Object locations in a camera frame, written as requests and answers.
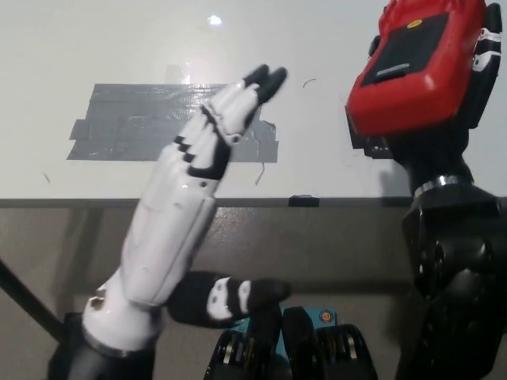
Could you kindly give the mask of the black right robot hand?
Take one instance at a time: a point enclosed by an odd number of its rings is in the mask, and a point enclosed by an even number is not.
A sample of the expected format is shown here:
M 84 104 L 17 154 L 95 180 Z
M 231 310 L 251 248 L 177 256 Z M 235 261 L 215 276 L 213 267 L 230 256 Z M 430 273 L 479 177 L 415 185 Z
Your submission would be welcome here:
M 385 141 L 417 191 L 438 177 L 472 180 L 463 159 L 502 60 L 497 2 L 392 1 L 350 101 L 356 131 Z

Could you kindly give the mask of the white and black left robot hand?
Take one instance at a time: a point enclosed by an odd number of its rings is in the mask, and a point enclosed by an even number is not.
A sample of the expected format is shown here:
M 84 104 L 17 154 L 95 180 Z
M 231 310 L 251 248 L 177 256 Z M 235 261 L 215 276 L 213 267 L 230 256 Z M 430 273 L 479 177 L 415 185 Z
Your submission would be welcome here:
M 289 285 L 279 279 L 191 269 L 215 217 L 215 194 L 231 152 L 287 75 L 283 67 L 260 65 L 201 104 L 162 150 L 139 197 L 120 265 L 82 315 L 91 347 L 135 355 L 155 346 L 163 312 L 183 324 L 222 328 L 290 295 Z

